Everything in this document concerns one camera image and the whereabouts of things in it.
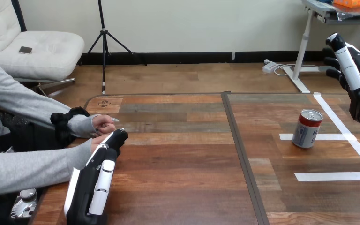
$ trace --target chair leg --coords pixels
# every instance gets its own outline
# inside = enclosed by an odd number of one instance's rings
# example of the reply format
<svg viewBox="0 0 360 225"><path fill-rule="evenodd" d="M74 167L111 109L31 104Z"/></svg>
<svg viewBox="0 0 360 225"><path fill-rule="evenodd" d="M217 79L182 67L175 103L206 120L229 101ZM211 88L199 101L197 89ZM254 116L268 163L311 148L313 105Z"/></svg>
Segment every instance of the chair leg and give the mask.
<svg viewBox="0 0 360 225"><path fill-rule="evenodd" d="M41 85L38 85L37 87L35 87L34 91L40 95L47 97L47 94L42 90Z"/></svg>
<svg viewBox="0 0 360 225"><path fill-rule="evenodd" d="M52 87L57 87L57 86L67 84L67 83L75 83L75 78L65 79L62 81L57 81L57 82L52 82L52 83L44 83L44 84L40 85L40 88L41 89L52 88Z"/></svg>

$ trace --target red can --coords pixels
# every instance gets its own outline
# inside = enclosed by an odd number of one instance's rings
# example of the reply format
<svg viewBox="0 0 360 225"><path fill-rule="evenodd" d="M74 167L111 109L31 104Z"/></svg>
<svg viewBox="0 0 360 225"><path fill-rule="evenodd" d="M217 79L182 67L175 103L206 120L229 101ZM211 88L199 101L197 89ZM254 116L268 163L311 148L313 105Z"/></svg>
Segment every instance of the red can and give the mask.
<svg viewBox="0 0 360 225"><path fill-rule="evenodd" d="M301 110L292 142L301 148L311 148L314 145L322 119L322 114L317 110Z"/></svg>

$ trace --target human hand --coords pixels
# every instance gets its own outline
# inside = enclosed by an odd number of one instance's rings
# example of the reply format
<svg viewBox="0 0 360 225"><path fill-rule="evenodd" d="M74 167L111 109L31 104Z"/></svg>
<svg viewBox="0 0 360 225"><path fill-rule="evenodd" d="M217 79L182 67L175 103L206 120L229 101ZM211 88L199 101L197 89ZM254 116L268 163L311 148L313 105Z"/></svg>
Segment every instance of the human hand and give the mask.
<svg viewBox="0 0 360 225"><path fill-rule="evenodd" d="M108 137L108 134L101 135L100 137L96 137L92 139L92 144L90 145L90 152L93 154L93 152L96 150L97 146L106 138Z"/></svg>
<svg viewBox="0 0 360 225"><path fill-rule="evenodd" d="M92 119L93 127L99 131L100 135L109 134L115 131L114 122L118 122L116 118L109 115L99 115Z"/></svg>

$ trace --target wooden tabletop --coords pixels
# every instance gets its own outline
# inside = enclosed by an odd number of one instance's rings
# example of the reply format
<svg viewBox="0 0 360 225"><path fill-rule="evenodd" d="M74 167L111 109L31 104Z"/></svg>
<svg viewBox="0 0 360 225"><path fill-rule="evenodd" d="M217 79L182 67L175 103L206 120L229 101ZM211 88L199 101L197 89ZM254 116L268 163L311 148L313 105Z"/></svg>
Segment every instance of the wooden tabletop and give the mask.
<svg viewBox="0 0 360 225"><path fill-rule="evenodd" d="M120 120L109 224L257 224L220 94L102 96L91 114ZM33 224L64 224L68 184L48 189Z"/></svg>
<svg viewBox="0 0 360 225"><path fill-rule="evenodd" d="M322 97L360 143L348 96ZM360 172L360 156L348 140L317 140L308 150L281 140L294 132L305 108L323 114L319 134L341 134L313 95L91 99L91 114L109 114L129 132L105 206L109 224L360 225L360 180L300 181L295 175ZM33 224L65 224L67 188L48 189Z"/></svg>
<svg viewBox="0 0 360 225"><path fill-rule="evenodd" d="M360 156L347 140L316 140L300 149L280 134L293 134L302 109L323 114L319 134L341 134L312 95L228 96L267 217L272 225L360 225L359 181L298 181L295 173L360 172ZM348 95L322 95L360 143L360 124Z"/></svg>

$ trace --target white tape line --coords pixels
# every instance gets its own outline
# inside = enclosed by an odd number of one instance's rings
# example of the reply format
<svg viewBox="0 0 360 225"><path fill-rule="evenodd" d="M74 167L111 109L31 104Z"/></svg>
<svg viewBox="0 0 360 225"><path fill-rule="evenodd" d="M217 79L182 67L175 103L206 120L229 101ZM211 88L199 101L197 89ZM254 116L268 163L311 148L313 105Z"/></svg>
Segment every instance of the white tape line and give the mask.
<svg viewBox="0 0 360 225"><path fill-rule="evenodd" d="M360 180L360 172L295 172L298 181Z"/></svg>
<svg viewBox="0 0 360 225"><path fill-rule="evenodd" d="M280 134L281 141L291 141L293 134ZM315 140L326 141L356 141L357 138L354 135L342 135L342 134L317 134Z"/></svg>
<svg viewBox="0 0 360 225"><path fill-rule="evenodd" d="M335 114L335 112L330 108L330 106L325 102L320 93L315 92L314 98L317 100L319 105L322 107L322 109L325 111L325 113L329 116L329 118L333 121L333 123L336 125L336 127L340 130L342 134L353 135L339 119L339 117ZM356 139L348 140L348 142L360 156L360 143Z"/></svg>

